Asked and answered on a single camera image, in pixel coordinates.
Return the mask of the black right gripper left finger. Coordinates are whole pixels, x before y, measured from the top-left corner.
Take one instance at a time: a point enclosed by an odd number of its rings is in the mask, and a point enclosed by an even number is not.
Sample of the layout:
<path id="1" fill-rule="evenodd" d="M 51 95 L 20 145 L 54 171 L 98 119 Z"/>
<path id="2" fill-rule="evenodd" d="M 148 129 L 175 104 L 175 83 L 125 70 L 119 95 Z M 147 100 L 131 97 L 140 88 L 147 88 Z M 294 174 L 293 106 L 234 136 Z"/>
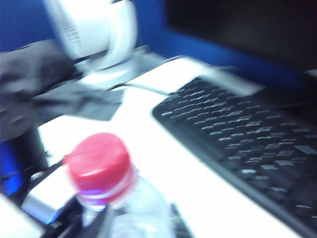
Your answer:
<path id="1" fill-rule="evenodd" d="M 51 238 L 108 238 L 114 217 L 111 208 L 95 211 L 79 203 L 76 198 L 62 208 L 49 224 Z"/>

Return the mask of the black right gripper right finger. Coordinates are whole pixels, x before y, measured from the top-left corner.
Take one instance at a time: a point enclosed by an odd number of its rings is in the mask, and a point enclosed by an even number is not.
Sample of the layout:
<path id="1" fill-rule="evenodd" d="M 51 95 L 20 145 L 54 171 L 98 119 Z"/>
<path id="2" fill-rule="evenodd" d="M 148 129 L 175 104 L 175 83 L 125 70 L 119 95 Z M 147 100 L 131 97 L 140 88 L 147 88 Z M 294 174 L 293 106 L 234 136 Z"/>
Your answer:
<path id="1" fill-rule="evenodd" d="M 171 203 L 171 219 L 173 223 L 173 229 L 176 238 L 193 238 L 193 235 L 189 231 L 185 222 L 180 215 L 177 206 L 174 203 Z"/>

